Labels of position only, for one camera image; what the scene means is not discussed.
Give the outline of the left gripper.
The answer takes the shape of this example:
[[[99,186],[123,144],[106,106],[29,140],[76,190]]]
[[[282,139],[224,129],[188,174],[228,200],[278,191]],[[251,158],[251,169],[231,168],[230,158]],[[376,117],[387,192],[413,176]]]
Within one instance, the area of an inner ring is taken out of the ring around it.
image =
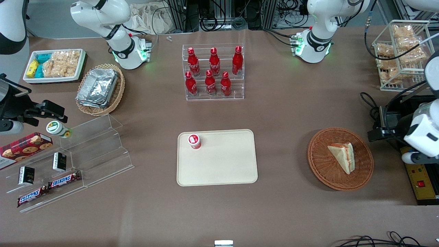
[[[410,99],[393,105],[402,116],[396,125],[396,136],[403,139],[411,150],[402,155],[403,161],[437,161],[439,155],[439,100]],[[369,142],[388,138],[391,130],[387,106],[379,106],[381,128],[367,132]]]

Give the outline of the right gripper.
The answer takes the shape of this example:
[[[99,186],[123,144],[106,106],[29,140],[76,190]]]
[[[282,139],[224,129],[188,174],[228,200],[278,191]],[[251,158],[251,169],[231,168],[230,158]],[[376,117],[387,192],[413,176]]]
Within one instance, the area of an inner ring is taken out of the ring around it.
[[[17,84],[8,80],[5,74],[1,74],[1,102],[0,102],[0,126],[12,127],[13,121],[25,123],[37,127],[39,121],[36,118],[50,118],[67,123],[68,117],[64,115],[64,107],[49,100],[43,100],[40,109],[36,109],[37,103],[31,100],[29,91],[20,91]]]

